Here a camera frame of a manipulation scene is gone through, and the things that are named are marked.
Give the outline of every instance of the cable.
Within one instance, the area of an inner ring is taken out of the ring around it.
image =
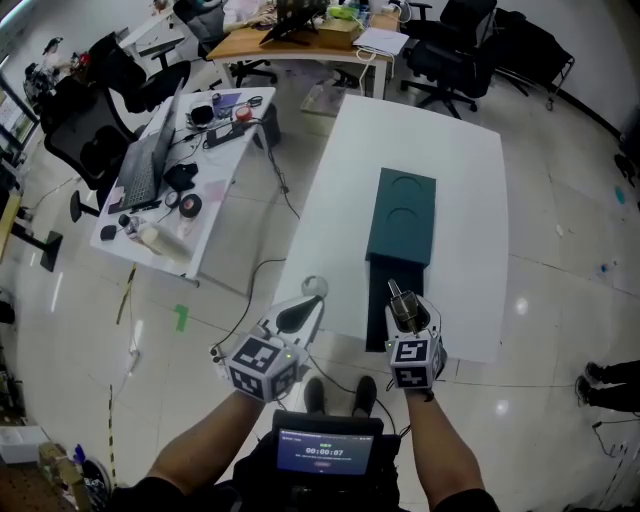
[[[251,121],[255,121],[255,123],[253,123],[253,124],[259,124],[259,125],[264,127],[264,123],[262,122],[262,119],[258,119],[257,117],[253,117],[253,118],[250,119],[249,122],[251,122]],[[282,195],[284,195],[284,200],[287,203],[287,206],[289,207],[289,209],[298,218],[298,220],[300,220],[300,215],[298,214],[298,212],[295,210],[295,208],[289,202],[289,196],[287,195],[289,193],[289,187],[287,187],[287,182],[286,182],[284,173],[280,170],[280,167],[278,167],[278,164],[276,163],[275,156],[273,156],[273,151],[272,151],[271,146],[269,145],[268,141],[267,141],[267,157],[269,158],[269,161],[271,162],[271,165],[273,166],[273,172],[276,173],[276,176],[278,177],[278,180],[280,181],[280,193]]]
[[[360,56],[360,52],[367,52],[371,54],[371,57],[365,59]],[[364,86],[362,85],[362,80],[364,79],[364,75],[367,73],[367,69],[369,69],[369,64],[375,59],[378,55],[384,55],[385,57],[391,58],[391,79],[395,75],[395,67],[396,67],[396,57],[393,53],[383,52],[382,50],[377,50],[376,48],[371,48],[370,46],[358,46],[358,50],[356,51],[356,57],[358,60],[365,63],[364,71],[360,75],[360,79],[358,82],[360,83],[360,96],[364,96]]]
[[[61,185],[58,185],[58,186],[57,186],[56,188],[54,188],[53,190],[49,190],[49,192],[47,192],[45,195],[43,195],[43,196],[40,198],[40,200],[36,203],[36,205],[35,205],[35,206],[32,206],[31,208],[29,208],[29,207],[25,206],[25,207],[24,207],[24,209],[25,209],[25,210],[35,210],[36,208],[38,208],[38,206],[40,206],[40,203],[41,203],[42,201],[44,201],[45,197],[47,197],[47,196],[48,196],[48,195],[50,195],[50,194],[53,194],[55,191],[57,191],[57,190],[61,189],[61,188],[62,188],[62,187],[64,187],[67,183],[69,183],[69,182],[71,182],[71,181],[73,181],[73,180],[75,180],[75,179],[78,179],[78,178],[76,178],[76,177],[69,178],[67,181],[65,181],[65,182],[64,182],[64,183],[62,183]]]
[[[320,368],[320,366],[318,365],[318,363],[316,363],[316,360],[311,357],[311,354],[309,354],[309,359],[311,359],[311,362],[315,365],[315,367],[317,368],[317,370],[320,372],[320,374],[327,379],[329,382],[331,382],[334,386],[340,388],[342,391],[344,391],[345,393],[351,393],[352,395],[355,395],[356,392],[351,390],[351,389],[347,389],[344,386],[342,386],[341,384],[338,384],[333,378],[329,377],[323,370],[322,368]],[[380,407],[382,407],[382,410],[384,412],[387,413],[387,416],[389,417],[389,421],[391,422],[391,428],[393,429],[393,434],[397,435],[396,433],[396,424],[393,421],[393,417],[391,416],[391,413],[388,411],[388,409],[384,406],[384,404],[378,399],[376,398],[376,402],[378,403],[378,405]]]
[[[594,433],[594,434],[596,435],[596,437],[598,438],[598,441],[600,441],[600,447],[602,448],[602,451],[604,452],[604,454],[605,454],[607,457],[611,457],[612,459],[615,459],[615,458],[616,458],[616,456],[615,456],[615,455],[613,455],[613,450],[615,450],[616,445],[615,445],[615,444],[614,444],[614,445],[612,445],[612,446],[611,446],[611,450],[610,450],[610,451],[607,451],[607,450],[605,449],[605,447],[604,447],[604,443],[602,442],[602,438],[600,437],[600,434],[598,434],[598,427],[593,426],[593,427],[591,427],[591,428],[593,429],[593,433]]]
[[[227,341],[232,334],[235,333],[235,330],[238,328],[238,326],[242,323],[242,321],[244,320],[244,317],[247,316],[247,313],[249,312],[249,308],[251,307],[251,299],[253,299],[253,286],[255,284],[256,281],[256,274],[258,273],[258,270],[260,270],[260,268],[262,267],[262,265],[265,265],[267,263],[278,263],[278,262],[282,262],[285,261],[286,258],[280,258],[280,259],[271,259],[271,260],[264,260],[263,262],[261,262],[253,271],[253,274],[251,275],[251,284],[249,286],[249,301],[247,302],[247,307],[244,310],[244,313],[242,313],[242,316],[240,317],[240,320],[238,320],[238,322],[236,323],[236,325],[233,326],[233,329],[231,329],[231,331],[229,331],[229,334],[227,334],[224,338],[222,338],[221,341],[219,341],[218,343],[216,343],[215,345],[213,345],[210,349],[209,349],[209,353],[212,356],[215,356],[215,350],[222,345],[225,341]]]

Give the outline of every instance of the sneaker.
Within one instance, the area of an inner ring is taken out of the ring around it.
[[[582,375],[576,380],[576,395],[581,404],[589,404],[589,391],[591,391],[591,384]]]
[[[602,382],[602,371],[604,368],[594,362],[589,361],[584,369],[584,376],[593,384]]]
[[[324,386],[317,377],[307,382],[307,386],[304,388],[304,405],[309,414],[314,412],[326,414],[324,410]]]
[[[377,396],[378,388],[376,387],[376,382],[368,375],[362,377],[356,388],[356,400],[353,404],[351,415],[355,416],[356,410],[360,409],[366,413],[367,417],[371,416]]]

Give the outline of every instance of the white paper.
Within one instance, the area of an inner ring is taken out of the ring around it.
[[[398,55],[408,39],[408,35],[400,32],[381,28],[368,28],[353,44],[355,46],[373,48],[391,55]]]

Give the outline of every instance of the tiled floor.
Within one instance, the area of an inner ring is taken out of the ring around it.
[[[275,154],[291,188],[291,202],[302,210],[326,138],[305,131],[298,107],[319,71],[317,66],[305,71],[298,63],[277,69],[283,139]],[[209,73],[201,66],[191,88],[214,81]],[[388,98],[414,102],[415,96],[397,87],[406,70],[398,69],[396,75]],[[496,80],[478,113],[460,106],[465,120],[502,135],[509,199],[508,289],[496,362],[450,361],[435,391],[478,456],[487,488],[505,512],[560,510],[577,501],[609,508],[632,495],[639,468],[634,460],[640,442],[637,424],[600,429],[607,447],[624,446],[619,466],[620,459],[602,453],[591,425],[628,415],[578,408],[573,389],[590,359],[613,363],[640,358],[637,199],[613,164],[616,141],[572,107],[558,102],[549,113],[544,104],[544,98],[525,98]],[[441,105],[436,109],[443,112]],[[146,120],[124,117],[134,128]],[[41,144],[29,165],[26,205],[74,176]],[[624,190],[625,205],[616,200],[615,186]],[[133,287],[133,321],[125,310],[116,325],[130,264],[89,247],[94,220],[84,216],[73,224],[69,217],[69,196],[75,189],[90,196],[84,184],[73,182],[47,197],[37,211],[37,235],[53,228],[65,237],[54,273],[38,266],[40,256],[31,247],[11,242],[0,284],[14,290],[19,316],[17,332],[5,329],[3,342],[24,381],[29,415],[56,441],[67,447],[80,443],[105,462],[107,400],[109,385],[114,387],[118,478],[133,484],[169,440],[229,393],[229,386],[215,376],[207,348],[227,334],[246,304],[206,282],[195,289],[140,268]],[[297,220],[277,195],[270,167],[255,148],[243,160],[230,195],[205,269],[231,286],[246,287],[255,261],[287,255]],[[610,270],[602,274],[597,269],[605,263]],[[281,263],[271,263],[258,274],[254,301],[240,330],[269,307],[281,268]],[[176,331],[176,304],[189,308],[184,332]],[[123,387],[132,336],[142,356]],[[345,386],[354,386],[363,373],[372,374],[395,424],[408,423],[402,395],[384,392],[389,380],[384,356],[366,354],[358,340],[326,332],[312,352],[323,370]],[[288,406],[301,407],[300,389],[296,386]],[[346,413],[351,396],[331,384],[327,391],[331,410]],[[273,408],[260,418],[258,435],[269,429]],[[254,445],[250,436],[242,454]],[[407,508],[426,509],[410,436],[397,462],[402,501]]]

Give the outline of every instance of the black office chair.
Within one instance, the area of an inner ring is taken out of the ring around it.
[[[495,9],[497,0],[449,0],[440,15],[440,21],[427,20],[426,9],[430,9],[430,5],[408,4],[420,9],[420,19],[407,21],[401,27],[404,34],[447,48],[471,51],[478,44],[478,26]]]
[[[66,107],[64,117],[60,115],[62,106]],[[56,95],[45,105],[42,118],[46,120],[44,147],[69,164],[89,189],[96,191],[102,210],[118,178],[127,148],[136,140],[118,116],[111,94],[101,86],[85,88],[84,101],[79,103]],[[94,216],[100,213],[83,205],[78,192],[73,194],[69,208],[73,222],[77,222],[82,213]]]
[[[400,88],[406,91],[414,87],[430,92],[416,107],[425,108],[435,101],[442,101],[453,117],[461,119],[452,100],[467,103],[472,112],[478,110],[473,99],[487,94],[495,68],[510,51],[512,39],[512,30],[494,34],[473,54],[419,41],[409,56],[409,68],[416,76],[425,75],[429,81],[436,81],[437,86],[402,80]],[[455,90],[461,91],[466,97],[456,94]]]
[[[151,112],[172,96],[180,80],[186,84],[191,64],[181,61],[147,80],[144,70],[118,46],[113,34],[103,37],[89,50],[88,79],[120,93],[129,112]]]
[[[198,39],[198,56],[205,59],[207,55],[227,37],[224,33],[224,0],[212,0],[199,3],[196,0],[178,0],[173,6],[174,14],[180,18],[194,36]],[[231,76],[236,79],[236,87],[242,86],[242,81],[249,75],[266,76],[270,78],[272,84],[278,83],[275,73],[255,69],[261,64],[269,65],[266,60],[254,60],[251,62],[237,62],[232,64]],[[218,80],[209,88],[213,89],[220,85]]]

